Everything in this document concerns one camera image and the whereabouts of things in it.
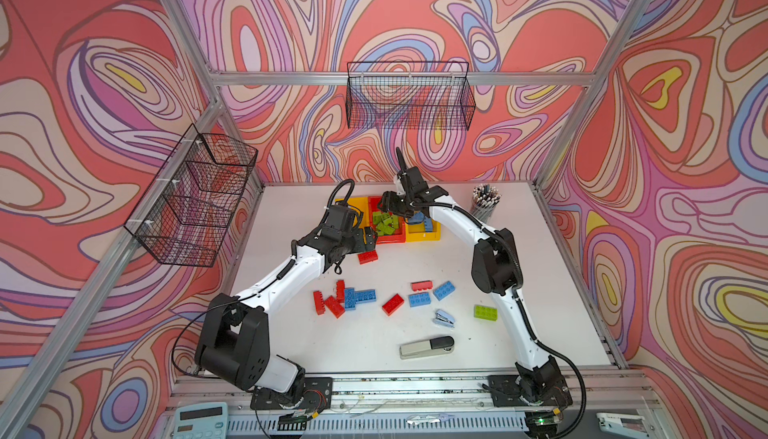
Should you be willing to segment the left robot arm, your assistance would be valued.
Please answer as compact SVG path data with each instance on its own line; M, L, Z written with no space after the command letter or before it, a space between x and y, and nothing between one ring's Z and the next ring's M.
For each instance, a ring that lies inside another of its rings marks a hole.
M347 256L375 249L375 231L363 227L362 212L349 205L354 188L352 179L337 184L319 223L293 240L289 257L263 279L211 301L194 355L199 368L245 392L301 393L305 370L271 351L270 315L326 272L340 274Z

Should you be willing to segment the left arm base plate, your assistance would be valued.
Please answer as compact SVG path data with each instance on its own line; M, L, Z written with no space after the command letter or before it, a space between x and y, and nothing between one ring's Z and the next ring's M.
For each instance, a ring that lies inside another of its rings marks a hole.
M310 376L284 393L259 388L252 395L250 408L254 411L322 412L332 404L333 385L330 376Z

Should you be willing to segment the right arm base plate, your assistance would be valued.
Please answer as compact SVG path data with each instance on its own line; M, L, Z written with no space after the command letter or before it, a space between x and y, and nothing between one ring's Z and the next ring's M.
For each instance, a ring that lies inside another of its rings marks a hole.
M518 375L490 375L482 389L490 394L495 407L565 409L574 403L563 379L539 387Z

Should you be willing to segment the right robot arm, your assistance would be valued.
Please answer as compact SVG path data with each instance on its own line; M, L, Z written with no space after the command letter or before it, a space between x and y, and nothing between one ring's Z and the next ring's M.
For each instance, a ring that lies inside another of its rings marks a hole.
M583 375L566 355L544 344L530 318L522 294L522 267L513 233L495 228L461 207L443 187L431 186L416 166L406 163L401 149L395 150L399 170L395 191L383 194L380 205L386 212L410 218L417 213L436 220L472 250L471 278L477 289L496 304L517 351L515 367L522 399L537 404L551 396L565 394L565 378L559 367L565 362L578 381L584 409L587 389Z

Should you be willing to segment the green lego cluster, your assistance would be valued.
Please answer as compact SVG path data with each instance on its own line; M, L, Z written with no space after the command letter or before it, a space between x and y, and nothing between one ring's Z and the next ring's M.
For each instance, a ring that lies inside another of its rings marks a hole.
M390 217L391 216L392 216L392 214L388 213L388 212L381 212L381 211L374 211L373 212L373 214L372 214L372 222L373 222L373 226L375 227L375 230L376 230L378 236L384 236L384 235L380 235L379 231L378 231L378 228L382 224L388 225L388 226L392 227L391 224L390 224Z

